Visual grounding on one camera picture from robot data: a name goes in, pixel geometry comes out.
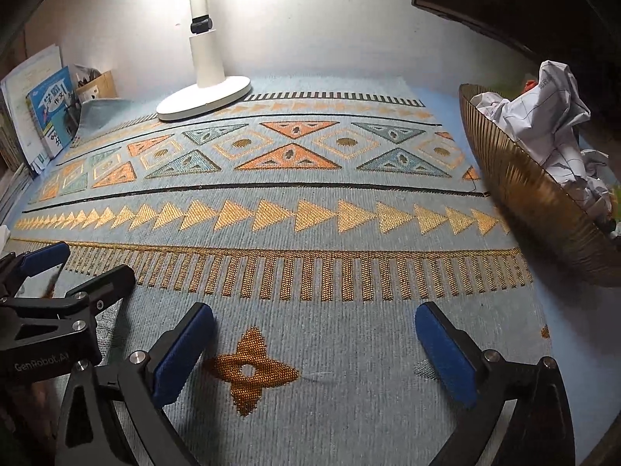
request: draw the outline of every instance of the crumpled paper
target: crumpled paper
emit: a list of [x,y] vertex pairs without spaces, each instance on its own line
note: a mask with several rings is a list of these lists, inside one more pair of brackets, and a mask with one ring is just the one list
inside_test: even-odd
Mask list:
[[513,101],[486,92],[471,103],[522,147],[598,223],[608,218],[612,204],[599,170],[608,155],[594,149],[580,151],[573,126],[591,118],[578,95],[569,66],[544,61],[539,83]]

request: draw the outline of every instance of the metal screw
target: metal screw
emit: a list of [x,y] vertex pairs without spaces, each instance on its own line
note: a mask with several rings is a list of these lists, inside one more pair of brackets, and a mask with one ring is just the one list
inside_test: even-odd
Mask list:
[[84,320],[76,320],[72,325],[74,331],[82,331],[85,327],[86,322]]
[[82,361],[78,361],[76,363],[76,368],[79,372],[83,372],[88,367],[88,361],[86,359],[82,359]]
[[132,352],[129,355],[129,362],[131,364],[140,364],[142,363],[142,361],[145,360],[146,357],[147,354],[145,352],[143,352],[142,350],[136,350],[136,352]]
[[554,358],[545,356],[543,358],[543,366],[552,370],[556,368],[558,365],[557,365],[557,361]]
[[501,360],[500,352],[491,348],[486,350],[483,353],[483,356],[485,356],[485,359],[487,359],[490,363],[498,363],[498,361]]

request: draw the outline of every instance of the silver bolt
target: silver bolt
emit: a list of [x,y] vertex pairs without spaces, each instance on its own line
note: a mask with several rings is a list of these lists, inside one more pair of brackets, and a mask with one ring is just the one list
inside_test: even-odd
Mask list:
[[498,363],[501,360],[501,355],[497,350],[489,349],[483,353],[485,359],[487,359],[490,363]]
[[76,320],[72,325],[74,331],[82,331],[85,327],[86,322],[84,320]]
[[129,362],[131,364],[140,364],[142,363],[142,361],[145,360],[146,357],[147,354],[145,352],[143,352],[142,350],[136,350],[136,352],[132,352],[129,355]]
[[553,357],[545,356],[543,358],[543,366],[552,370],[556,368],[558,365],[557,365],[557,361]]

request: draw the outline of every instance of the teal triangle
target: teal triangle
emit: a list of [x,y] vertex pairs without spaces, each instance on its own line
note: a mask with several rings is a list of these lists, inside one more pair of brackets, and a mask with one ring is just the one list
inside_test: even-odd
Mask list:
[[84,191],[88,187],[88,173],[83,173],[71,184],[64,187],[60,194],[77,193],[78,191]]
[[437,168],[431,163],[403,149],[388,151],[386,154],[382,154],[380,157],[358,166],[358,169],[366,171],[412,173],[416,175],[429,175],[431,177],[451,177],[451,175],[442,171],[440,168]]
[[145,179],[174,177],[176,175],[190,175],[193,173],[210,173],[220,170],[221,168],[218,165],[197,149],[151,172]]
[[91,165],[91,168],[93,166],[97,166],[99,163],[101,163],[104,159],[106,159],[108,156],[114,154],[117,150],[119,150],[120,147],[117,147],[116,149],[110,149],[104,152],[101,152],[99,154],[95,154],[94,156],[91,156],[89,158],[89,164]]
[[406,141],[408,138],[412,138],[412,136],[418,136],[420,133],[425,132],[425,130],[419,130],[417,128],[386,126],[383,124],[369,124],[366,122],[355,122],[353,125],[358,126],[358,128],[362,128],[363,130],[375,133],[376,135],[386,138],[393,143],[401,143],[402,141]]
[[247,124],[233,124],[230,126],[216,126],[215,128],[203,128],[202,130],[190,130],[185,131],[183,134],[187,136],[197,145],[203,145],[204,143],[218,138],[218,136],[226,135],[231,131],[238,130],[248,126]]

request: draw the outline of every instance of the paper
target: paper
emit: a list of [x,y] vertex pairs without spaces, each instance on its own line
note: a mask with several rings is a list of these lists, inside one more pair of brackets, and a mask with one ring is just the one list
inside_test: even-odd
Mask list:
[[1,82],[4,100],[13,119],[22,151],[37,173],[45,169],[50,159],[32,120],[26,95],[62,68],[60,49],[53,45],[24,61]]
[[552,175],[591,219],[607,218],[610,193],[598,170],[607,167],[608,156],[580,152],[573,126],[588,121],[591,111],[566,64],[544,61],[539,83],[513,101],[487,92],[471,102]]

